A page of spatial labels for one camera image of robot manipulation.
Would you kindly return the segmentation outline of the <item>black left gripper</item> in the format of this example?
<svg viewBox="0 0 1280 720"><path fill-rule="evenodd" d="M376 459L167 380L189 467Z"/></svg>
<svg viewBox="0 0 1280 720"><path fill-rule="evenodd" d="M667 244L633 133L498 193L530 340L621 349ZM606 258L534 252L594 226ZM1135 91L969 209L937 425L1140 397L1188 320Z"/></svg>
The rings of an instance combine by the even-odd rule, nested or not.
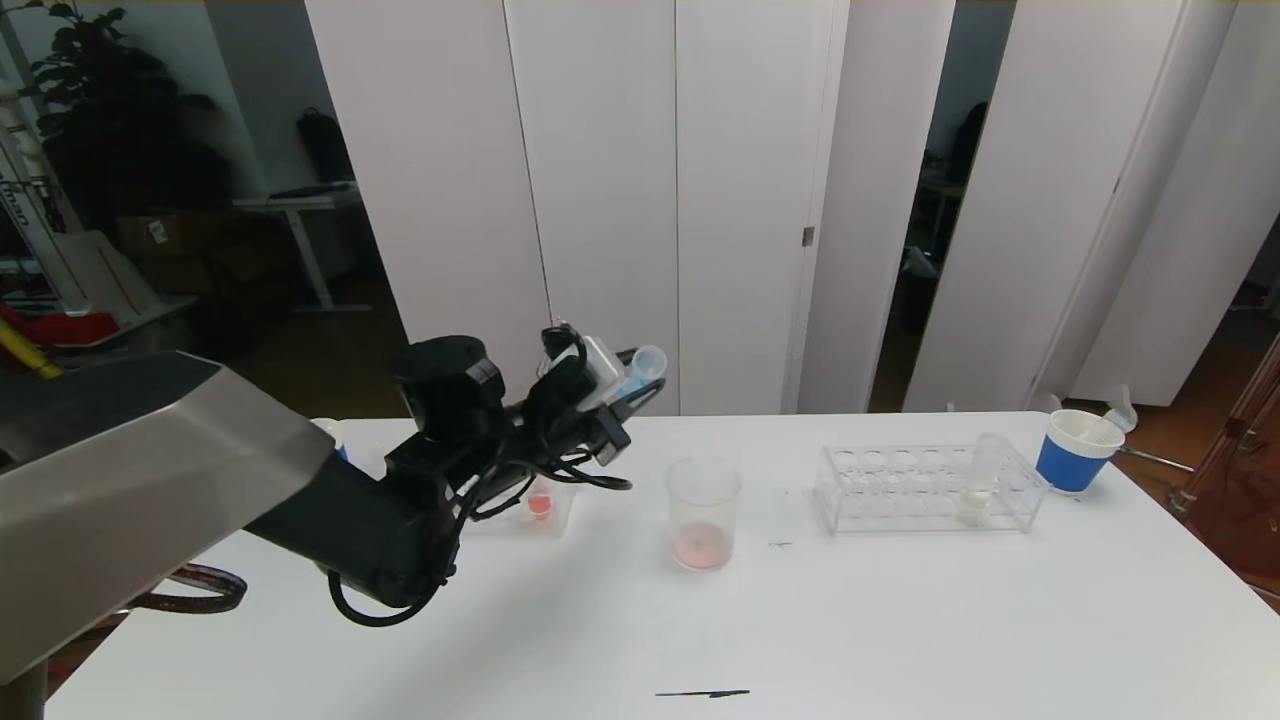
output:
<svg viewBox="0 0 1280 720"><path fill-rule="evenodd" d="M637 347L618 351L618 363L630 366L636 351ZM622 395L609 405L598 404L588 410L579 409L579 401L567 396L531 393L524 401L524 436L530 459L544 468L566 468L570 455L584 451L589 459L609 465L631 443L623 423L666 384L666 378L657 378L632 389L622 388Z"/></svg>

